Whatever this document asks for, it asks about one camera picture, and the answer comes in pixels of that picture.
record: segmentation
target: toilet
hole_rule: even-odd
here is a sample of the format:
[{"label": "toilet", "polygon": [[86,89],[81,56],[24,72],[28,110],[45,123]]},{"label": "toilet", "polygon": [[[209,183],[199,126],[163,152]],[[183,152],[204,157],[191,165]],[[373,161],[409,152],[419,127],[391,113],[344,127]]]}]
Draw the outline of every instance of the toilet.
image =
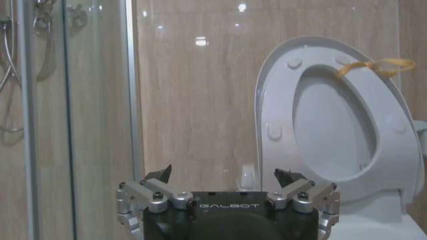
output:
[{"label": "toilet", "polygon": [[341,194],[329,239],[424,240],[405,206],[424,184],[417,133],[403,96],[369,68],[369,59],[324,37],[284,42],[261,66],[255,90],[261,190],[279,192],[276,168]]}]

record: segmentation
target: metal bracket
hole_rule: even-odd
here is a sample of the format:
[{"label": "metal bracket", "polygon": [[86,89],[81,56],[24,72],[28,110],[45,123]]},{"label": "metal bracket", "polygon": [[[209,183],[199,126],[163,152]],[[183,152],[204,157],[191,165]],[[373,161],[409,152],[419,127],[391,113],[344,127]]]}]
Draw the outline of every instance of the metal bracket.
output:
[{"label": "metal bracket", "polygon": [[299,179],[281,188],[281,192],[268,192],[267,200],[272,203],[273,209],[285,209],[292,197],[300,192],[307,191],[312,186],[312,182],[305,179]]},{"label": "metal bracket", "polygon": [[117,220],[125,226],[135,239],[143,240],[143,212],[163,213],[168,201],[177,209],[187,209],[193,199],[191,192],[179,191],[164,182],[152,178],[140,183],[128,181],[120,184],[116,191]]},{"label": "metal bracket", "polygon": [[191,192],[175,189],[155,178],[148,179],[144,186],[155,192],[161,192],[176,209],[187,209],[187,203],[193,199]]},{"label": "metal bracket", "polygon": [[295,211],[311,213],[316,208],[323,212],[319,216],[319,240],[329,238],[331,228],[340,220],[340,199],[341,193],[333,183],[319,184],[292,198]]}]

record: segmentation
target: yellow rubber band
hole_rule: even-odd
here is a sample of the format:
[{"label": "yellow rubber band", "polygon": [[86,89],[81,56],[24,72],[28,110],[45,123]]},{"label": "yellow rubber band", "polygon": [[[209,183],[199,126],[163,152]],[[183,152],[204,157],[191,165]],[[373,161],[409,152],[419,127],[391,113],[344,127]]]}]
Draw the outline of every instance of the yellow rubber band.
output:
[{"label": "yellow rubber band", "polygon": [[[392,64],[396,67],[388,70],[381,69],[381,64]],[[337,70],[337,77],[341,78],[351,70],[357,68],[368,68],[371,69],[377,75],[384,77],[393,77],[399,72],[409,71],[416,67],[415,61],[409,59],[400,59],[400,58],[384,58],[379,61],[359,61],[351,64],[347,64]]]}]

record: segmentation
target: wall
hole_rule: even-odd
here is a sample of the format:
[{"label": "wall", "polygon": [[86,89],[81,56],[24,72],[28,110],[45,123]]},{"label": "wall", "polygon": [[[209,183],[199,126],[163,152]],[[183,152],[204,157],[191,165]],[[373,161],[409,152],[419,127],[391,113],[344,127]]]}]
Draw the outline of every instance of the wall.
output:
[{"label": "wall", "polygon": [[256,163],[257,73],[275,47],[301,35],[335,38],[372,59],[397,57],[397,1],[137,1],[147,172],[173,164],[172,185],[236,189],[240,165]]},{"label": "wall", "polygon": [[124,1],[81,4],[88,24],[68,39],[77,239],[131,239],[117,222],[116,189],[133,179]]},{"label": "wall", "polygon": [[[1,0],[2,11],[9,11],[9,0]],[[36,141],[37,141],[37,203],[38,226],[41,239],[72,239],[72,205],[69,152],[66,133],[66,102],[65,102],[65,70],[64,40],[60,3],[52,12],[53,41],[52,58],[56,68],[52,74],[36,83]],[[41,69],[45,59],[46,40],[33,37],[33,59],[36,71]],[[0,94],[1,124],[9,127],[22,125],[21,90],[16,84],[8,84]],[[28,239],[26,226],[26,185],[24,172],[24,141],[22,133],[1,133],[0,142],[0,176],[5,183],[1,196],[0,221],[1,234],[5,239]]]},{"label": "wall", "polygon": [[[0,16],[10,16],[9,0],[0,0]],[[2,31],[0,32],[0,55],[5,57]],[[0,60],[0,78],[6,69]],[[22,124],[21,90],[10,81],[0,93],[0,125],[9,128]],[[0,131],[0,238],[28,239],[26,230],[26,189],[24,172],[22,134]]]},{"label": "wall", "polygon": [[[76,6],[81,1],[64,3]],[[72,177],[77,238],[131,239],[116,220],[116,188],[133,176],[122,9],[114,0],[85,1],[81,7],[88,14],[88,25],[76,35],[68,35],[65,59],[61,1],[53,6],[54,71],[36,82],[40,239],[73,239]],[[46,40],[34,36],[33,41],[32,63],[38,71]],[[0,120],[16,126],[22,122],[17,86],[8,85],[0,94]],[[25,240],[22,140],[17,138],[13,142],[8,136],[5,143],[2,134],[0,140],[0,180],[5,185],[5,194],[0,195],[0,238]]]},{"label": "wall", "polygon": [[[401,92],[415,120],[427,121],[427,1],[399,1],[400,56],[416,61],[416,69],[401,74]],[[409,214],[427,233],[427,181]]]}]

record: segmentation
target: screw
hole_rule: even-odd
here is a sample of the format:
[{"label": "screw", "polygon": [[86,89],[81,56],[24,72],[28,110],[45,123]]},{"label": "screw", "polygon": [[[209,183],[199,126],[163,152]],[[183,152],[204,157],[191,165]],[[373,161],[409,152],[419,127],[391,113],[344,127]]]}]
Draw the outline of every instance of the screw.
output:
[{"label": "screw", "polygon": [[160,200],[163,199],[163,193],[156,191],[153,194],[152,194],[152,199],[153,200]]},{"label": "screw", "polygon": [[181,192],[180,194],[177,194],[179,197],[187,197],[188,193],[187,192]]},{"label": "screw", "polygon": [[276,198],[283,198],[283,195],[281,195],[280,193],[277,193],[277,192],[275,192],[275,193],[272,194],[272,196],[275,196]]},{"label": "screw", "polygon": [[301,199],[301,200],[308,200],[308,193],[301,191],[299,194],[297,194],[297,198]]}]

